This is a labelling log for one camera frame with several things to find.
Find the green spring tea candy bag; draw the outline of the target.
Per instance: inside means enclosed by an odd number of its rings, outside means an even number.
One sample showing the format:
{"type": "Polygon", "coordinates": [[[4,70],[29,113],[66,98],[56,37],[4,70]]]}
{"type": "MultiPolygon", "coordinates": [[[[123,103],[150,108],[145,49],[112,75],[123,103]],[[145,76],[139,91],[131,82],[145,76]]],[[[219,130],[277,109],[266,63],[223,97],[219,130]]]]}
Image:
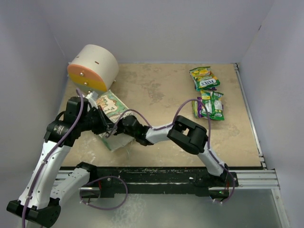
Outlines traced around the green spring tea candy bag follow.
{"type": "Polygon", "coordinates": [[[224,121],[225,117],[222,104],[222,97],[224,94],[211,90],[201,90],[200,94],[202,102],[207,108],[210,119],[224,121]]]}

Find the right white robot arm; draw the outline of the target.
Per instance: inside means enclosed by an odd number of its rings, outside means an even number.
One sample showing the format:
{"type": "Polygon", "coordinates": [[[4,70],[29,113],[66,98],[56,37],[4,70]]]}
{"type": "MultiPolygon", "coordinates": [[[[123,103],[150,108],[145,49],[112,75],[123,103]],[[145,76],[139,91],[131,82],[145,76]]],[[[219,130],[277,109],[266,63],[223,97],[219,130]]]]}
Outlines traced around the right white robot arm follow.
{"type": "Polygon", "coordinates": [[[126,134],[143,146],[172,141],[185,152],[196,155],[207,168],[209,176],[230,185],[236,184],[228,166],[217,156],[210,145],[207,130],[203,126],[178,115],[168,125],[152,127],[139,123],[133,115],[118,121],[114,135],[126,134]]]}

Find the purple berry Fox's candy bag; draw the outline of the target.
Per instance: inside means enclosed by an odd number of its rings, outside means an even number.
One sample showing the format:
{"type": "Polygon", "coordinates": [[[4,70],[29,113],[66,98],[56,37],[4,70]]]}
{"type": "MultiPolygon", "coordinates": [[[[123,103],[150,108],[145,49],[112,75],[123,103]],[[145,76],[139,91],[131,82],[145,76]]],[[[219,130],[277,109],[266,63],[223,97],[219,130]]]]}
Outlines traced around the purple berry Fox's candy bag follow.
{"type": "Polygon", "coordinates": [[[196,113],[198,118],[205,118],[207,117],[204,105],[202,104],[201,101],[196,102],[196,113]]]}

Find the green floral paper bag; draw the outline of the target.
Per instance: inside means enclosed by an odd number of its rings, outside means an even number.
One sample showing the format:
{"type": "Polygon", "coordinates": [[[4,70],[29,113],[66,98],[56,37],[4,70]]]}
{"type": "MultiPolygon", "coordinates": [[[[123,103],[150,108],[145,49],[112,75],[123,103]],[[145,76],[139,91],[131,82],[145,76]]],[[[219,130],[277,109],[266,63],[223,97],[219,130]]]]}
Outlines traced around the green floral paper bag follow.
{"type": "MultiPolygon", "coordinates": [[[[118,120],[121,113],[128,109],[122,100],[120,100],[111,90],[99,96],[96,100],[96,104],[101,106],[106,116],[114,123],[118,120]]],[[[110,152],[114,152],[126,146],[133,140],[131,136],[126,134],[112,134],[106,138],[106,133],[102,133],[99,137],[110,152]]]]}

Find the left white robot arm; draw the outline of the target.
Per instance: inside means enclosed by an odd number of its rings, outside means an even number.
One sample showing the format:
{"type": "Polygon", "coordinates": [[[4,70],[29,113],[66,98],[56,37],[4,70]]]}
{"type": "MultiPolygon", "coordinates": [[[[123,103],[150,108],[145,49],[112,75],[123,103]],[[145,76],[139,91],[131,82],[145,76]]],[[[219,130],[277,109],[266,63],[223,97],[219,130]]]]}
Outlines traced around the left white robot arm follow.
{"type": "Polygon", "coordinates": [[[47,126],[42,152],[29,183],[19,198],[7,205],[8,212],[22,219],[23,227],[26,221],[52,227],[70,196],[97,176],[96,166],[81,162],[63,182],[53,186],[62,162],[82,132],[102,134],[114,126],[96,100],[95,93],[71,97],[65,111],[47,126]]]}

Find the green Fox's candy bag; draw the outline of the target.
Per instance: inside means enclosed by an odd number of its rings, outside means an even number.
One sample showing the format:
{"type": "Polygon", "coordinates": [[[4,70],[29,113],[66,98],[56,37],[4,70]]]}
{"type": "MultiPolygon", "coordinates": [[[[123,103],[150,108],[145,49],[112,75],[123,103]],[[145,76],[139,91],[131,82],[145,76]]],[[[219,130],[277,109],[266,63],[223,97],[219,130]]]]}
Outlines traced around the green Fox's candy bag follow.
{"type": "Polygon", "coordinates": [[[220,85],[219,79],[212,73],[210,66],[201,66],[189,71],[195,88],[209,88],[220,85]]]}
{"type": "Polygon", "coordinates": [[[198,118],[196,113],[196,102],[197,101],[192,101],[191,104],[192,104],[193,115],[195,118],[198,118]]]}

